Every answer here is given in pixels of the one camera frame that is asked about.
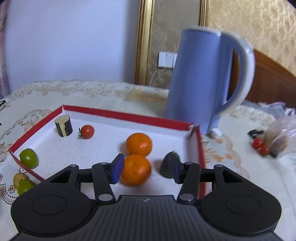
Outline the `dark green cucumber piece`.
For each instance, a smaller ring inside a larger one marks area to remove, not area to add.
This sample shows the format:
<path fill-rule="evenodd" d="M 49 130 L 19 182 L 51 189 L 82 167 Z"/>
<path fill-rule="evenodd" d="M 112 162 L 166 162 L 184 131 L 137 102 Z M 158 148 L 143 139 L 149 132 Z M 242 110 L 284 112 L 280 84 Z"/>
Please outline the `dark green cucumber piece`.
<path fill-rule="evenodd" d="M 167 178 L 177 178 L 180 170 L 180 156 L 177 152 L 171 151 L 166 154 L 162 160 L 161 167 L 159 169 L 160 174 Z"/>

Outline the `cut eggplant piece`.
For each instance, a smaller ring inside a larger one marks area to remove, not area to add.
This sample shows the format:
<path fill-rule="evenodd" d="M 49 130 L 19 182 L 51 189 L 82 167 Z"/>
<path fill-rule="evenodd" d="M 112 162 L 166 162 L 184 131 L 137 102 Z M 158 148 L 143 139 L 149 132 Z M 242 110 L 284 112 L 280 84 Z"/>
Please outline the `cut eggplant piece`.
<path fill-rule="evenodd" d="M 73 128 L 70 116 L 67 114 L 61 115 L 54 120 L 58 134 L 60 137 L 67 137 L 72 134 Z"/>

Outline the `white wall switch panel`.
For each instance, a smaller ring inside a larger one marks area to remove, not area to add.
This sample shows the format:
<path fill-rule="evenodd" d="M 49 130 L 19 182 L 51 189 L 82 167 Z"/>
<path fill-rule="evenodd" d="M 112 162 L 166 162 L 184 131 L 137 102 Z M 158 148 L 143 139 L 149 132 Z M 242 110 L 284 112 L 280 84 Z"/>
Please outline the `white wall switch panel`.
<path fill-rule="evenodd" d="M 158 54 L 158 68 L 174 69 L 177 53 L 160 51 Z"/>

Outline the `cream embroidered tablecloth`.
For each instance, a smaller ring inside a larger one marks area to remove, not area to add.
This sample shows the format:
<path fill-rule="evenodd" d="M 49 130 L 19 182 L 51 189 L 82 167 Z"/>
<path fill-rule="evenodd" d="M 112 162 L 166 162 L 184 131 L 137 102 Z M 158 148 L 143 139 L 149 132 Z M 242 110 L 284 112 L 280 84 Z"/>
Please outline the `cream embroidered tablecloth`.
<path fill-rule="evenodd" d="M 13 176 L 20 171 L 9 147 L 42 118 L 62 104 L 100 108 L 161 117 L 167 90 L 105 81 L 43 81 L 29 84 L 5 98 L 1 111 L 1 240 L 17 233 L 10 216 L 16 198 Z M 275 114 L 255 104 L 244 103 L 221 118 L 219 140 L 206 138 L 203 149 L 208 165 L 222 163 L 274 195 L 282 216 L 276 234 L 295 240 L 295 153 L 280 159 L 262 157 L 251 148 L 247 133 L 262 129 Z"/>

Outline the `red shallow cardboard box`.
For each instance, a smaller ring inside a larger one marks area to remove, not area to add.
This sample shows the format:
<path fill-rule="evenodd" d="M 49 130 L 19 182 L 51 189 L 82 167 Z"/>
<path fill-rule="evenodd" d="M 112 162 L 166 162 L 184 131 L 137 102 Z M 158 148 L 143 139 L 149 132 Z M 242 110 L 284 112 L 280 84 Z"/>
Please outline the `red shallow cardboard box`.
<path fill-rule="evenodd" d="M 73 132 L 67 137 L 60 137 L 54 120 L 64 114 L 70 116 Z M 79 128 L 84 125 L 95 129 L 92 138 L 79 137 Z M 145 133 L 152 140 L 152 152 L 148 156 L 152 172 L 148 180 L 138 187 L 122 183 L 112 185 L 115 196 L 177 196 L 180 185 L 159 174 L 161 161 L 168 152 L 177 152 L 182 162 L 197 163 L 201 167 L 205 165 L 201 134 L 193 129 L 191 123 L 71 105 L 62 105 L 43 118 L 9 151 L 18 163 L 22 150 L 33 149 L 39 163 L 29 173 L 43 181 L 70 164 L 87 169 L 96 163 L 111 162 L 118 154 L 126 153 L 125 141 L 133 133 Z"/>

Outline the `black eyeglasses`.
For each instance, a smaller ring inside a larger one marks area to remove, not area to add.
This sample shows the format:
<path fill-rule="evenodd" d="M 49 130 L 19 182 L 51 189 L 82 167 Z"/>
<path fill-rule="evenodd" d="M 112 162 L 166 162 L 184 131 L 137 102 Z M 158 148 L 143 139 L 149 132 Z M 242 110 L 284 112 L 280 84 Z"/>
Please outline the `black eyeglasses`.
<path fill-rule="evenodd" d="M 0 101 L 0 111 L 2 111 L 5 107 L 6 101 L 5 100 L 1 100 Z"/>

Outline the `yellow-brown longan fruit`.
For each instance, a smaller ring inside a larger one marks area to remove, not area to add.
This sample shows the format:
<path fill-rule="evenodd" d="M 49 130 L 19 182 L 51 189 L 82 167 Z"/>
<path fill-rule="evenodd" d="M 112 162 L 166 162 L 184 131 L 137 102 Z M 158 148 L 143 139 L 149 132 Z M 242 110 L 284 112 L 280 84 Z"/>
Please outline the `yellow-brown longan fruit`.
<path fill-rule="evenodd" d="M 15 176 L 13 177 L 13 185 L 15 189 L 19 188 L 19 185 L 23 180 L 28 180 L 28 179 L 29 178 L 24 173 L 16 173 Z"/>

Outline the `grey bedding clothes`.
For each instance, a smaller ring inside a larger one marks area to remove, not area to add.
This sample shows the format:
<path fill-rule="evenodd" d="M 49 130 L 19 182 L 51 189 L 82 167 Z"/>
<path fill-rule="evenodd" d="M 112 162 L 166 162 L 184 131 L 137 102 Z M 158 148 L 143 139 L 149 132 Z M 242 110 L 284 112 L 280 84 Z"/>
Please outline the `grey bedding clothes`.
<path fill-rule="evenodd" d="M 242 104 L 264 111 L 266 113 L 269 113 L 273 115 L 276 119 L 295 115 L 295 108 L 289 108 L 287 107 L 286 103 L 281 101 L 274 102 L 274 103 L 266 103 L 266 102 L 251 102 L 251 101 L 244 100 Z"/>

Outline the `gold picture frame moulding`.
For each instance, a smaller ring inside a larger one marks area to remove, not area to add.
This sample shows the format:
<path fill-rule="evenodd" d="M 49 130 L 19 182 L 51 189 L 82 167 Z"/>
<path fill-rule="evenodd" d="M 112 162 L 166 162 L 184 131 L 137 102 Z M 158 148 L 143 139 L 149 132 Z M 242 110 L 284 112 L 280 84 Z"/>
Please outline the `gold picture frame moulding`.
<path fill-rule="evenodd" d="M 168 88 L 172 69 L 158 66 L 159 52 L 178 51 L 182 29 L 208 24 L 209 1 L 140 1 L 134 83 Z"/>

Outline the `plastic bag with brush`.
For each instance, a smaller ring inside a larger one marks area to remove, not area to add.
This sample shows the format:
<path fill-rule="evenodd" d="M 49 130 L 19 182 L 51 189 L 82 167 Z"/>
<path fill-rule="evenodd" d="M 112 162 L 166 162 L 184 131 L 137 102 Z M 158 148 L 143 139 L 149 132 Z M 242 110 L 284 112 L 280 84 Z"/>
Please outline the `plastic bag with brush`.
<path fill-rule="evenodd" d="M 269 155 L 280 158 L 295 152 L 295 114 L 275 120 L 266 130 L 250 130 L 248 136 L 261 139 L 269 149 Z"/>

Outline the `red cherry tomato pair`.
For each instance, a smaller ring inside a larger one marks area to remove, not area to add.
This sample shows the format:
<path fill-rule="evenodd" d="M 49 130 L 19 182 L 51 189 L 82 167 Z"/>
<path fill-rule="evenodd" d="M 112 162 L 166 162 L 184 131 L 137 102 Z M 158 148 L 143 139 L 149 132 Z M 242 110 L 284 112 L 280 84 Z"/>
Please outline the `red cherry tomato pair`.
<path fill-rule="evenodd" d="M 269 147 L 263 143 L 261 138 L 255 138 L 252 142 L 252 147 L 263 157 L 269 155 Z"/>

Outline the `blue electric kettle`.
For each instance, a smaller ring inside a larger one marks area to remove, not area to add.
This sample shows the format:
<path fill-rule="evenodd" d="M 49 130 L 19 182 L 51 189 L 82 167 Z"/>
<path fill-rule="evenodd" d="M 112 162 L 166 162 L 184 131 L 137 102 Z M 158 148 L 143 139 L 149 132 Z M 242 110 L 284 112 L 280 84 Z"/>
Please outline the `blue electric kettle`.
<path fill-rule="evenodd" d="M 254 48 L 240 35 L 207 27 L 182 30 L 165 117 L 220 136 L 222 115 L 247 97 L 255 73 Z"/>

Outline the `brown wooden headboard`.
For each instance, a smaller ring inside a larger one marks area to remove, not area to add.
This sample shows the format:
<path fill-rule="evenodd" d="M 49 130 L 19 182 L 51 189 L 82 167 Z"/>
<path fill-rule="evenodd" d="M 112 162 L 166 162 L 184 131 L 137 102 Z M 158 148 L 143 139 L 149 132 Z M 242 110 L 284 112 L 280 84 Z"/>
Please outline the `brown wooden headboard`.
<path fill-rule="evenodd" d="M 254 50 L 255 75 L 252 87 L 246 97 L 251 102 L 284 102 L 289 108 L 295 108 L 295 76 L 281 65 Z"/>

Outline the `orange mandarin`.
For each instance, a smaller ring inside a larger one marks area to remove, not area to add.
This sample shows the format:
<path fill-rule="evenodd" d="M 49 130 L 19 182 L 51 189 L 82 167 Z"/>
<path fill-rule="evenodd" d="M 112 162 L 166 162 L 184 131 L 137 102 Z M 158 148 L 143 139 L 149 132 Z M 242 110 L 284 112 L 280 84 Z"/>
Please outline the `orange mandarin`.
<path fill-rule="evenodd" d="M 152 152 L 152 140 L 145 133 L 133 133 L 126 139 L 125 146 L 130 155 L 147 157 Z"/>
<path fill-rule="evenodd" d="M 126 186 L 140 186 L 148 180 L 151 170 L 151 163 L 146 157 L 141 155 L 130 155 L 125 158 L 121 180 Z"/>

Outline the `small green-yellow fruit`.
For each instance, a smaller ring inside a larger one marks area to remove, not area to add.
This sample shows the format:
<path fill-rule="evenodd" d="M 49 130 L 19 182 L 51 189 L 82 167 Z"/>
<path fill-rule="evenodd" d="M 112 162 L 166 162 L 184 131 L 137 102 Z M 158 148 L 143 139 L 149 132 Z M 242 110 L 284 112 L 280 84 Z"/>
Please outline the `small green-yellow fruit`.
<path fill-rule="evenodd" d="M 29 191 L 30 189 L 34 188 L 36 186 L 36 184 L 29 180 L 22 180 L 18 186 L 18 195 L 22 195 L 23 193 Z"/>

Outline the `large green tomato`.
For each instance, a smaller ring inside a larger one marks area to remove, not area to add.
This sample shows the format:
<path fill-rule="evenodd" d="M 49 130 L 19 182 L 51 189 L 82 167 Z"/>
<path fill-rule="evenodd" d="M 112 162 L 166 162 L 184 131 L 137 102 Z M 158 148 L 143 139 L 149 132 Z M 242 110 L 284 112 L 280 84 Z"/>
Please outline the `large green tomato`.
<path fill-rule="evenodd" d="M 26 167 L 30 169 L 36 168 L 39 163 L 38 156 L 33 149 L 27 148 L 21 151 L 20 155 L 20 162 L 23 163 Z"/>

